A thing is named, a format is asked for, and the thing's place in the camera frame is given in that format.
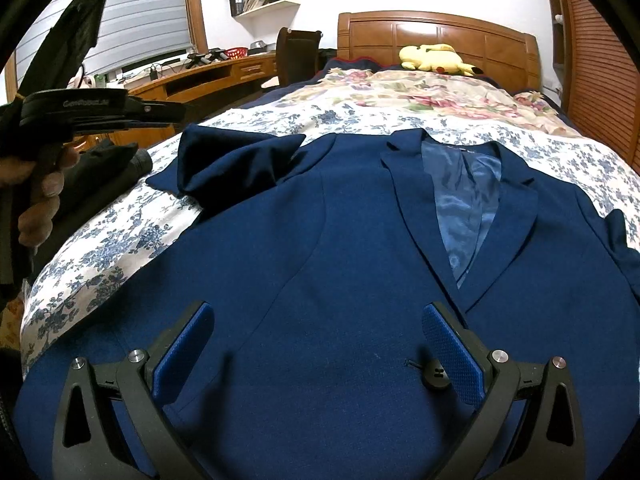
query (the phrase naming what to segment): red basket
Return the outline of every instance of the red basket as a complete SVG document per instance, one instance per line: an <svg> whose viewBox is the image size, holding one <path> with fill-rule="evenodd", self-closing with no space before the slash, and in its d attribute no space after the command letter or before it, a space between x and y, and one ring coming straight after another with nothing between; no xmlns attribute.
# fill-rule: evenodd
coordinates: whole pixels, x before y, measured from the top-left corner
<svg viewBox="0 0 640 480"><path fill-rule="evenodd" d="M248 52L249 49L245 46L236 46L235 48L225 50L225 54L229 56L229 59L240 59L241 57L246 57Z"/></svg>

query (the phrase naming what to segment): blazer sleeve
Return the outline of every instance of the blazer sleeve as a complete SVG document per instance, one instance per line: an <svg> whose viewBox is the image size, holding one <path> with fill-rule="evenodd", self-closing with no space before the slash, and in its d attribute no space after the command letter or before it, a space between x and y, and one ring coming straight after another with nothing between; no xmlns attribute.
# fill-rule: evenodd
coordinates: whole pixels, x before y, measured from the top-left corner
<svg viewBox="0 0 640 480"><path fill-rule="evenodd" d="M575 192L584 219L624 274L636 300L640 302L640 253L626 244L624 214L620 209L614 209L602 218L583 190L576 186Z"/></svg>
<svg viewBox="0 0 640 480"><path fill-rule="evenodd" d="M276 137L191 124L176 160L146 183L193 196L209 218L315 167L335 139L327 134L301 147L302 134Z"/></svg>

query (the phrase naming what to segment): navy blue blazer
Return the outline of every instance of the navy blue blazer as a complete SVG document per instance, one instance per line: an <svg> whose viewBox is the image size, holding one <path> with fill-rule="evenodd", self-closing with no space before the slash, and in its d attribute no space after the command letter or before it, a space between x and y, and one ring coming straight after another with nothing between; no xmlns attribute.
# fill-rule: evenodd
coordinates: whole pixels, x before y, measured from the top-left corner
<svg viewBox="0 0 640 480"><path fill-rule="evenodd" d="M600 218L578 187L496 142L468 147L500 161L499 205L458 288L424 130L302 140L185 132L177 181L174 166L156 184L206 215L34 364L14 422L36 473L52 475L71 359L119 361L204 300L214 333L164 411L213 478L423 478L470 415L407 365L430 357L422 310L441 301L491 349L566 358L597 478L639 410L640 258L622 213Z"/></svg>

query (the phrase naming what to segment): metal screw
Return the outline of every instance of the metal screw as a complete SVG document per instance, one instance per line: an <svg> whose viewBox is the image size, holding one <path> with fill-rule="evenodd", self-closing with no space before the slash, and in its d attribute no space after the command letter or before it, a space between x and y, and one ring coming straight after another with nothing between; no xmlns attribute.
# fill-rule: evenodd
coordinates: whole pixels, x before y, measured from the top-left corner
<svg viewBox="0 0 640 480"><path fill-rule="evenodd" d="M493 357L494 361L497 363L505 363L509 360L509 354L504 350L494 350L491 357Z"/></svg>
<svg viewBox="0 0 640 480"><path fill-rule="evenodd" d="M553 359L551 359L551 362L554 364L556 368L560 368L561 370L563 368L566 368L566 361L561 357L556 356Z"/></svg>
<svg viewBox="0 0 640 480"><path fill-rule="evenodd" d="M82 368L84 366L85 362L86 361L84 360L84 357L76 357L73 360L73 363L72 363L71 366L73 367L74 370L79 370L80 368Z"/></svg>
<svg viewBox="0 0 640 480"><path fill-rule="evenodd" d="M144 358L145 358L145 351L140 349L132 350L131 352L129 352L129 355L128 355L128 359L132 363L139 363Z"/></svg>

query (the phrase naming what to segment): yellow plush toy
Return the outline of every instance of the yellow plush toy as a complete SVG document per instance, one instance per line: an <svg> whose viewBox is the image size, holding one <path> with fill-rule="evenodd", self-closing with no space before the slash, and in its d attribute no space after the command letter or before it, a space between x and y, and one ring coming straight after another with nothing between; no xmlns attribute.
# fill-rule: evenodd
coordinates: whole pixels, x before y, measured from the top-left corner
<svg viewBox="0 0 640 480"><path fill-rule="evenodd" d="M406 46L400 51L402 66L408 70L434 71L451 75L481 74L477 66L463 63L453 47L444 43L436 45Z"/></svg>

